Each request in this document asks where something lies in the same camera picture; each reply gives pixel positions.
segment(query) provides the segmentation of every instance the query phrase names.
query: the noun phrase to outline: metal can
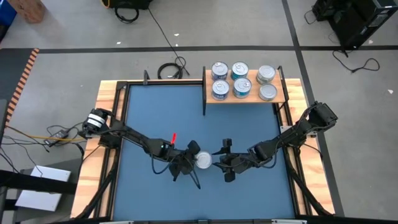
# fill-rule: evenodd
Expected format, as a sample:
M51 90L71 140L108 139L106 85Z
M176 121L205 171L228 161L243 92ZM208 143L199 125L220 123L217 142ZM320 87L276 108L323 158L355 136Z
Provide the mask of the metal can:
M229 84L225 80L217 80L213 83L211 95L215 100L225 100L228 96Z
M249 72L249 67L244 62L235 62L231 69L231 78L237 80L239 78L246 78Z
M257 72L257 82L262 84L271 82L276 74L276 70L269 65L263 65L260 67L259 71Z
M251 82L247 78L239 78L234 82L233 93L238 98L245 98L251 90Z
M265 84L260 87L259 96L264 101L273 100L278 94L277 88L273 84Z
M224 62L216 62L211 67L211 77L213 80L225 80L228 74L228 66Z

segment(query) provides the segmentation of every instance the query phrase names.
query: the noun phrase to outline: wooden platform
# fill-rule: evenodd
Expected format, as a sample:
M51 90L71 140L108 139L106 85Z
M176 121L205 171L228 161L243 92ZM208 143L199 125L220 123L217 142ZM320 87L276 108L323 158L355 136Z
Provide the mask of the wooden platform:
M127 80L135 82L143 82L143 80ZM99 92L96 100L96 108L104 108L106 110L112 110L114 95L116 92L117 80L102 81L99 86ZM303 111L307 109L307 102L305 101L303 88L301 86L301 80L298 78L288 78L286 79L287 90L289 92L289 106L290 112L292 114L293 122L296 122ZM124 90L121 91L119 98L118 110L116 112L116 117L119 119L121 117L121 108L123 107L123 96ZM282 120L284 125L287 125L286 118L283 114L282 109ZM91 153L97 147L98 139L90 139L87 142L85 156ZM318 148L317 140L315 138L308 139L306 144ZM98 184L100 182L101 166L104 158L104 148L100 147L95 151L89 158L85 160L81 166L78 187L76 189L75 200L73 202L73 207L70 217L75 217L83 211L83 209L88 205L95 192L98 189ZM108 171L113 162L114 151L111 152L108 166ZM292 150L290 149L290 156L293 166L295 166L295 161L293 158ZM303 171L305 175L305 181L307 187L311 190L317 200L323 205L323 207L331 213L334 213L333 204L331 201L331 196L326 181L325 171L323 169L322 160L317 151L303 146L301 148L300 155ZM299 203L300 213L305 214L303 198L300 189L296 185L297 199ZM108 202L108 189L104 193L102 203L106 205ZM105 216L106 208L101 207L100 216Z
M229 83L228 97L227 99L220 101L215 100L211 95L214 81L211 77L211 70L206 70L206 103L283 103L285 101L285 95L282 88L282 82L280 80L279 70L276 70L275 78L271 81L271 84L273 84L278 91L277 96L272 101L264 101L260 98L259 91L261 85L256 80L257 71L258 70L249 70L246 78L250 80L252 87L249 96L241 99L233 95L234 80L232 80L231 71L229 70L226 78L226 81Z

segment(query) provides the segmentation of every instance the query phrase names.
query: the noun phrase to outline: blue mat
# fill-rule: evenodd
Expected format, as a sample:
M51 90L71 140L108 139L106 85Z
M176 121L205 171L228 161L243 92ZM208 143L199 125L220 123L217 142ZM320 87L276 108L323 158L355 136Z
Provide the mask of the blue mat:
M133 86L126 124L150 138L171 141L177 149L193 139L216 152L232 138L233 152L278 135L271 104L207 105L202 115L200 86ZM195 167L202 189L189 175L173 182L167 170L155 175L150 156L124 141L114 202L114 221L292 218L294 211L282 151L273 169L249 169L224 182L221 169ZM157 171L166 163L156 161Z

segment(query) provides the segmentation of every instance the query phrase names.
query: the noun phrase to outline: concrete floor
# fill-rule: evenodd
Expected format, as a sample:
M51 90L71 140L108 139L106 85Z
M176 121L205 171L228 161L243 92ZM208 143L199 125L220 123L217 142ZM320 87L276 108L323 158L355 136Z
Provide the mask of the concrete floor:
M48 12L40 24L26 24L16 17L2 48L41 49L166 47L159 28L147 11L133 24L122 24L112 10L98 0L43 0ZM315 0L287 0L301 46L335 45L326 22L305 23L303 14ZM179 46L268 45L293 46L282 0L155 0L150 8L172 44ZM398 14L371 38L372 45L398 45ZM356 68L369 57L379 60L378 72L350 74L330 51L303 51L315 98L328 103L338 115L338 124L326 133L326 142L338 190L347 217L398 220L398 171L395 161L394 119L398 108L398 51L360 51L343 58ZM281 65L288 78L301 78L292 51L179 52L187 60L191 77L200 78L202 66L222 60L243 60L250 67ZM27 133L46 134L52 124L71 126L94 107L101 80L141 78L144 69L155 78L160 65L175 58L172 52L39 54L11 120L11 126ZM174 73L172 68L165 74ZM15 136L8 130L6 134ZM5 146L18 169L31 168L23 149ZM39 165L79 158L74 146L28 148ZM0 163L0 169L9 169ZM3 223L8 223L8 214ZM47 217L30 223L56 220Z

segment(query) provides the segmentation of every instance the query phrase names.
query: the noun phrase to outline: wooden shelf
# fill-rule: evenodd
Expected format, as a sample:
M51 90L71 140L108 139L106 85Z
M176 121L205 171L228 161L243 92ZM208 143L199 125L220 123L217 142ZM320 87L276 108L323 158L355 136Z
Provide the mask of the wooden shelf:
M218 101L211 95L213 89L213 79L211 78L211 70L206 70L206 103L283 103L285 101L285 95L282 88L282 82L280 79L279 70L276 70L275 78L271 81L277 88L277 95L272 101L264 101L259 96L261 85L256 80L257 70L249 70L248 76L246 77L251 81L252 87L249 96L243 99L237 98L233 94L234 80L231 78L231 71L228 71L226 81L229 83L229 93L227 99Z

